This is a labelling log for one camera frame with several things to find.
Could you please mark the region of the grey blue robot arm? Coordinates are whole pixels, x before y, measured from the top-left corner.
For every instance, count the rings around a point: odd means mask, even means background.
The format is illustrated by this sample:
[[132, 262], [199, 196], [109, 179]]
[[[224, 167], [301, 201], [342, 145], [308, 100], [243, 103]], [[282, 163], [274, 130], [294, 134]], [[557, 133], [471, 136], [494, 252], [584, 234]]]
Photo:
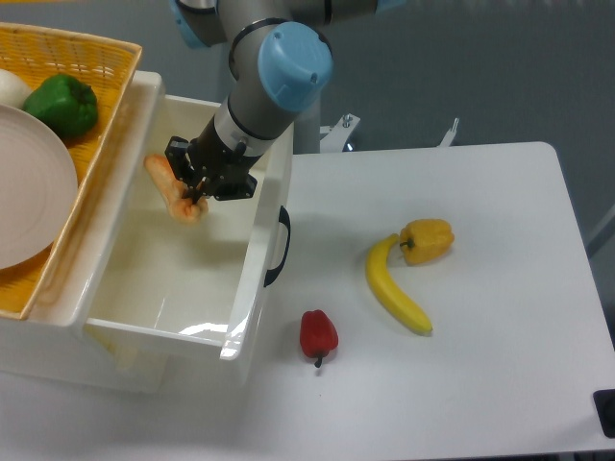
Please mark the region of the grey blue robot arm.
[[201, 134], [174, 136], [165, 155], [184, 197], [198, 203], [247, 199], [251, 168], [297, 117], [318, 100], [333, 69], [320, 29], [384, 12], [397, 1], [173, 1], [187, 45], [230, 46], [234, 88]]

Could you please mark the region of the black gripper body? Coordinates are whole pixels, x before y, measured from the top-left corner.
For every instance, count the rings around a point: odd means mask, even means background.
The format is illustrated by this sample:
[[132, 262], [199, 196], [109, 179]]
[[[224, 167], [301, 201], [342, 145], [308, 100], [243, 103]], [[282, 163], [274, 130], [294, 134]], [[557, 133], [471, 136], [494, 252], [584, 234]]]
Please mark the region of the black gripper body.
[[241, 138], [232, 148], [220, 139], [211, 119], [201, 134], [188, 141], [169, 139], [164, 155], [175, 175], [185, 184], [198, 184], [208, 178], [210, 198], [217, 201], [250, 199], [258, 181], [250, 169], [258, 161], [246, 156], [247, 141]]

